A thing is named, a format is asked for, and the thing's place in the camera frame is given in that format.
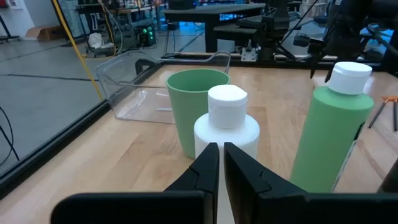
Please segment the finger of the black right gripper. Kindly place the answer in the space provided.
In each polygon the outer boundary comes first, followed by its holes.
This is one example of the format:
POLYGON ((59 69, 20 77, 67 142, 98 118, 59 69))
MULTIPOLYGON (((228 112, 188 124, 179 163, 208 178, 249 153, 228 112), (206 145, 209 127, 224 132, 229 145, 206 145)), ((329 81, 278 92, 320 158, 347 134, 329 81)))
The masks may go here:
POLYGON ((313 78, 315 74, 315 65, 317 64, 317 48, 316 47, 309 47, 308 52, 311 55, 310 59, 310 78, 313 78))
POLYGON ((328 73, 327 73, 327 75, 325 77, 325 83, 327 83, 330 80, 334 66, 335 66, 335 62, 333 63, 331 68, 328 70, 328 73))

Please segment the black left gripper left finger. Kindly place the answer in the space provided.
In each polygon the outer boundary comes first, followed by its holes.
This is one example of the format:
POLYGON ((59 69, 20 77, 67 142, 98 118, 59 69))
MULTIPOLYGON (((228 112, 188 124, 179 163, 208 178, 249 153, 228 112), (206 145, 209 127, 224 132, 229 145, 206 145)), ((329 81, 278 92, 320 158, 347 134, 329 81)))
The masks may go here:
POLYGON ((210 143, 162 192, 84 193, 61 200, 51 224, 216 224, 220 151, 210 143))

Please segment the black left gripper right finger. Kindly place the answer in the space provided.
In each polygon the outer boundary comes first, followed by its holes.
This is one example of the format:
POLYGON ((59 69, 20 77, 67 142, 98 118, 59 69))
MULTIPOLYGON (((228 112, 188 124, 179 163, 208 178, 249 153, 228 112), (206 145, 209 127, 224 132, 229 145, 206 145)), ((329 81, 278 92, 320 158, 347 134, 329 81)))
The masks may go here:
POLYGON ((309 193, 231 142, 224 172, 236 224, 398 224, 398 194, 309 193))

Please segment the large green paint bottle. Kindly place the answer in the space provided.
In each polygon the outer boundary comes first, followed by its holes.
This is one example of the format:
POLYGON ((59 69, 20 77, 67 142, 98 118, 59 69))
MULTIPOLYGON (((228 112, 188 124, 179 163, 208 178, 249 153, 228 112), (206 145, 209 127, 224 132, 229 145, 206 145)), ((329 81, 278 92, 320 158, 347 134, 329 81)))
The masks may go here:
POLYGON ((363 63, 338 62, 327 84, 314 89, 291 183, 307 192, 334 190, 374 106, 364 94, 372 71, 363 63))

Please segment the orange-tipped paintbrush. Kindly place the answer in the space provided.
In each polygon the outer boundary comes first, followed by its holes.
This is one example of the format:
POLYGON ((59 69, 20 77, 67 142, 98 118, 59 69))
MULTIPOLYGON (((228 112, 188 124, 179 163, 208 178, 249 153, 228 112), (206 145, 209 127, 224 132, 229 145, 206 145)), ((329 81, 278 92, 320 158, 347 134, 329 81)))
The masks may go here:
POLYGON ((383 96, 382 97, 383 102, 381 104, 381 106, 379 107, 379 109, 377 110, 376 114, 374 115, 374 117, 372 118, 368 128, 372 128, 374 123, 376 122, 376 120, 378 119, 379 115, 381 114, 381 112, 383 111, 384 107, 388 104, 388 102, 393 102, 395 99, 398 99, 398 96, 383 96))

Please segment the large white paint bottle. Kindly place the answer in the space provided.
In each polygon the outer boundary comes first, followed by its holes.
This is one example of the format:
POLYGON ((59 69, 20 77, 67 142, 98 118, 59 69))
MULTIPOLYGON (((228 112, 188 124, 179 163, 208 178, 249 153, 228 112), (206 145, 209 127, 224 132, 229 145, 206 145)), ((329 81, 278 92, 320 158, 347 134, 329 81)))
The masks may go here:
POLYGON ((224 176, 224 143, 231 142, 256 158, 260 127, 247 114, 248 94, 236 85, 218 85, 208 90, 208 112, 194 124, 195 155, 210 143, 217 143, 219 187, 216 224, 234 224, 224 176))

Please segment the clear plastic bin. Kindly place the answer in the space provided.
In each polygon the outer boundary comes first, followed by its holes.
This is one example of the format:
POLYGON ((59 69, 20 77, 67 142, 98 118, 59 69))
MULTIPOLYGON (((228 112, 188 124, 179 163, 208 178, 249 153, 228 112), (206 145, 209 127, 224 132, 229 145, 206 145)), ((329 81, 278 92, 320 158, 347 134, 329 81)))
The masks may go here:
POLYGON ((114 117, 120 120, 174 124, 166 79, 184 65, 228 73, 231 54, 168 53, 160 58, 143 51, 129 51, 95 68, 114 117))

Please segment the green plastic cup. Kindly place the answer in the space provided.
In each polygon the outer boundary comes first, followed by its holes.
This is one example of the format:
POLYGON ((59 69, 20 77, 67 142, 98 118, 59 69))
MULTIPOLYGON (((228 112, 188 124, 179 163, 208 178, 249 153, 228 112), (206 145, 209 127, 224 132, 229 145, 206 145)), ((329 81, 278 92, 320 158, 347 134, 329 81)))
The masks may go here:
POLYGON ((229 83, 226 72, 209 68, 183 70, 166 80, 178 138, 188 157, 195 158, 194 124, 208 112, 208 91, 229 83))

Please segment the dark computer workstation cart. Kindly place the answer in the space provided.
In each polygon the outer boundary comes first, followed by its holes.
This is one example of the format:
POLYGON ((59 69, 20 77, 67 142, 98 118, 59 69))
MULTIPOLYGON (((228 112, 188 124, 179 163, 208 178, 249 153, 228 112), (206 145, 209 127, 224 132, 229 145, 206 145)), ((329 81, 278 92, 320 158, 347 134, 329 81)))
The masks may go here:
POLYGON ((236 19, 221 20, 222 14, 234 14, 243 17, 256 16, 264 9, 264 4, 216 4, 198 6, 194 9, 172 9, 164 11, 170 22, 201 22, 205 25, 205 50, 216 52, 218 40, 233 40, 244 42, 255 33, 254 29, 247 29, 236 25, 236 19))

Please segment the black computer with green lights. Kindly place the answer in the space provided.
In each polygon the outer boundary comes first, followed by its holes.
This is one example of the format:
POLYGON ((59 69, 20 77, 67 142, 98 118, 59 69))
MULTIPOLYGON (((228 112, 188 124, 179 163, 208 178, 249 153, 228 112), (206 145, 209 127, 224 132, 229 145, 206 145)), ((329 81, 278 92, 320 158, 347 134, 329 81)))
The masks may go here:
POLYGON ((156 44, 156 36, 153 25, 136 26, 134 28, 136 35, 136 47, 150 47, 156 44))

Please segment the white bag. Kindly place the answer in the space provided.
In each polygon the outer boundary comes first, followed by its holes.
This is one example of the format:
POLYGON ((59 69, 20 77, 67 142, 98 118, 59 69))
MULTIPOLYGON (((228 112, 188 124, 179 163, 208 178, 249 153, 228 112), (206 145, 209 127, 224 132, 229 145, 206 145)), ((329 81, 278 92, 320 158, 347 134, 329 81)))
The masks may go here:
POLYGON ((88 38, 88 46, 94 49, 100 49, 102 48, 104 44, 104 40, 102 38, 102 35, 100 33, 92 33, 89 35, 88 38))

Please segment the cluttered workbench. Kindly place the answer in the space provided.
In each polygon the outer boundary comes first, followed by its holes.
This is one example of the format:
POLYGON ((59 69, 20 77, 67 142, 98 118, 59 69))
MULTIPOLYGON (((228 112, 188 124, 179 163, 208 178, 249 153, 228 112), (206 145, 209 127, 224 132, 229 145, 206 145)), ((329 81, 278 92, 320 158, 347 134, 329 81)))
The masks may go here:
POLYGON ((168 0, 78 0, 75 10, 85 15, 90 30, 94 23, 90 16, 100 13, 125 17, 131 27, 155 25, 160 28, 162 11, 168 7, 168 0))

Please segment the cardboard box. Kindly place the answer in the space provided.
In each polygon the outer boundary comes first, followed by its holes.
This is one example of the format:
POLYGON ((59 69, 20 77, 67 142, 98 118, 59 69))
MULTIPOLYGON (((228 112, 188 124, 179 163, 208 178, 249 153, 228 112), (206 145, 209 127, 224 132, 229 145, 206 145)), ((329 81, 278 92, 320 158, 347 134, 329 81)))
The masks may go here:
POLYGON ((41 26, 30 28, 25 37, 35 38, 38 41, 50 41, 64 38, 65 32, 61 26, 41 26))

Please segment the black stand leg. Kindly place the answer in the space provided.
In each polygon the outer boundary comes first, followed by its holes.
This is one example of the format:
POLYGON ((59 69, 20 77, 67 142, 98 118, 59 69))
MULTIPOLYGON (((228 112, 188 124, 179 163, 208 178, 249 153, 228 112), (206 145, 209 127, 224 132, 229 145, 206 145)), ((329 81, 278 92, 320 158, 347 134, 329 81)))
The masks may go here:
POLYGON ((2 28, 4 29, 6 35, 0 35, 0 44, 3 42, 9 42, 9 40, 15 39, 17 41, 21 41, 21 37, 18 35, 11 35, 9 32, 9 29, 7 28, 6 23, 4 22, 4 19, 0 15, 0 24, 2 25, 2 28))

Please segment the grey metal bracket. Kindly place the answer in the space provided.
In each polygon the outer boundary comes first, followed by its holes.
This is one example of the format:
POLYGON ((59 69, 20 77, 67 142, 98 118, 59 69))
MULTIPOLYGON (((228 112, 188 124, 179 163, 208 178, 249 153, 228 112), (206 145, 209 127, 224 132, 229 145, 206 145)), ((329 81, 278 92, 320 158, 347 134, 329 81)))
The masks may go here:
POLYGON ((252 40, 248 40, 246 47, 242 48, 241 61, 243 62, 256 62, 257 61, 257 48, 253 46, 252 40))

